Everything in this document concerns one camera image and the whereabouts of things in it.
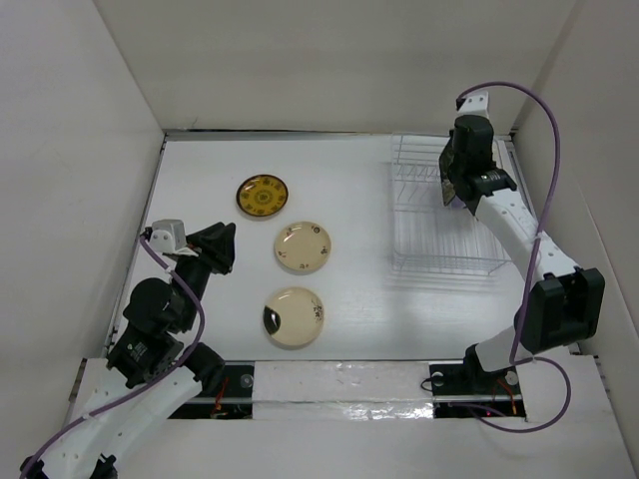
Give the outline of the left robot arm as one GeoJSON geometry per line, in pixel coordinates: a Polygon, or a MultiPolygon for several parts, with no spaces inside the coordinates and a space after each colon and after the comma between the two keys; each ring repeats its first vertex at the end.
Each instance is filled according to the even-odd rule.
{"type": "Polygon", "coordinates": [[[131,291],[126,328],[106,356],[77,417],[20,468],[23,478],[115,478],[124,462],[184,403],[222,386],[224,360],[202,343],[209,278],[235,261],[236,226],[216,223],[186,234],[161,220],[139,245],[168,279],[149,277],[131,291]]]}

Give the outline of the black floral square plate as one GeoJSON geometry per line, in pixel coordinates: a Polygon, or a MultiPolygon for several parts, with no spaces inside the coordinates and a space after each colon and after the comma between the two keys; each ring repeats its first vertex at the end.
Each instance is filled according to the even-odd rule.
{"type": "Polygon", "coordinates": [[[445,207],[448,207],[456,197],[455,186],[450,178],[454,161],[453,131],[450,130],[447,143],[438,159],[442,203],[445,207]]]}

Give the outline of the purple round plate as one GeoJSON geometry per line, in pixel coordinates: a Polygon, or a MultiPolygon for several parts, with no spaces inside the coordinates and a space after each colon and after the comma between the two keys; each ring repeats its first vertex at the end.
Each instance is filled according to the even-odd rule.
{"type": "Polygon", "coordinates": [[[455,210],[463,210],[466,208],[466,204],[459,197],[454,197],[450,203],[450,206],[455,210]]]}

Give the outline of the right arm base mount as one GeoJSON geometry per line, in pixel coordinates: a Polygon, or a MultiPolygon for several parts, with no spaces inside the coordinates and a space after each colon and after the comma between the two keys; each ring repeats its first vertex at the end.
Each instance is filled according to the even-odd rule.
{"type": "Polygon", "coordinates": [[[523,418],[526,414],[514,367],[472,378],[461,362],[429,363],[420,388],[431,395],[436,419],[523,418]]]}

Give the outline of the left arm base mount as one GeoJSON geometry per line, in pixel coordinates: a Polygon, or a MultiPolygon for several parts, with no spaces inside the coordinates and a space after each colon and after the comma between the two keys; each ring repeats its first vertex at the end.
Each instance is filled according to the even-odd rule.
{"type": "Polygon", "coordinates": [[[243,420],[253,417],[255,364],[230,362],[221,382],[180,406],[171,416],[176,420],[243,420]]]}

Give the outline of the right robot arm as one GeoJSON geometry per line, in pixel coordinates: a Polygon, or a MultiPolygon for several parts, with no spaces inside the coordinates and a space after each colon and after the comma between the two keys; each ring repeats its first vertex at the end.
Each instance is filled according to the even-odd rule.
{"type": "Polygon", "coordinates": [[[461,380],[473,392],[519,361],[591,338],[605,289],[598,269],[581,267],[538,228],[516,182],[494,162],[492,144],[490,121],[462,114],[440,157],[454,196],[495,236],[525,283],[512,325],[466,349],[461,380]]]}

